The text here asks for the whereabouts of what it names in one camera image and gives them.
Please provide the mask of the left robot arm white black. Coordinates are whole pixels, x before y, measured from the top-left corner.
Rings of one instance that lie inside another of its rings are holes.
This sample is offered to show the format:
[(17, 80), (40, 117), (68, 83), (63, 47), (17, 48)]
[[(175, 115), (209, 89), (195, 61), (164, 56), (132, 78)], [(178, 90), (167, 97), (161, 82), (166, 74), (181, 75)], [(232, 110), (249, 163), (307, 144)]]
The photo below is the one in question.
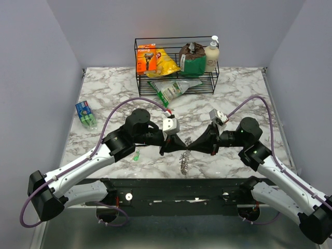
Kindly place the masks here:
[(124, 125), (101, 138), (97, 145), (71, 163), (42, 174), (39, 170), (29, 177), (27, 203), (31, 203), (41, 222), (58, 216), (65, 208), (85, 203), (101, 202), (109, 205), (115, 192), (104, 179), (91, 184), (79, 182), (97, 170), (120, 161), (135, 152), (136, 146), (160, 148), (159, 153), (186, 150), (187, 146), (177, 136), (179, 124), (169, 111), (164, 113), (162, 128), (150, 120), (150, 113), (135, 109)]

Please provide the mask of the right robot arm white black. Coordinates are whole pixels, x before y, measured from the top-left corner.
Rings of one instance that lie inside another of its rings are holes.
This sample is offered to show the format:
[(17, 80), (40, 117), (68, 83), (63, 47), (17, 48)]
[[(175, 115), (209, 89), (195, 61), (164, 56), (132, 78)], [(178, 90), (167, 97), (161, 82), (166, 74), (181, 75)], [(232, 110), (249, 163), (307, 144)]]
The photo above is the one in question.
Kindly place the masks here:
[(331, 197), (317, 190), (288, 169), (274, 152), (260, 142), (262, 129), (251, 117), (241, 120), (234, 131), (219, 132), (212, 123), (188, 146), (188, 150), (215, 155), (220, 147), (239, 147), (241, 161), (271, 180), (278, 190), (252, 177), (239, 189), (244, 203), (267, 204), (292, 219), (312, 242), (323, 244), (331, 236)]

